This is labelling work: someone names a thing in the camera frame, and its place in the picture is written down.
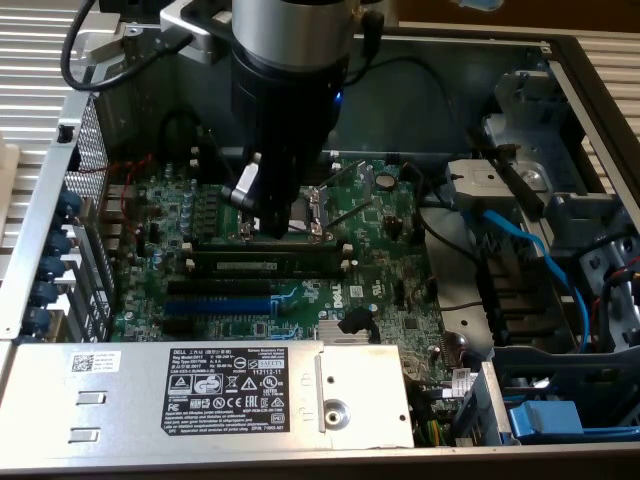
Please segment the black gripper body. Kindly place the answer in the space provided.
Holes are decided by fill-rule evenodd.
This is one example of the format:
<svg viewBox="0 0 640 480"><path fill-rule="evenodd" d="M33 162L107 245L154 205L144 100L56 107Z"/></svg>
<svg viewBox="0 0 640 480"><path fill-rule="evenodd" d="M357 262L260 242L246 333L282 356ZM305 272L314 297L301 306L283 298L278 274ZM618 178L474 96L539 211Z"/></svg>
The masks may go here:
<svg viewBox="0 0 640 480"><path fill-rule="evenodd" d="M339 117L349 57L319 70L268 66L247 51L231 62L231 106L244 135L245 159L304 171L319 156Z"/></svg>

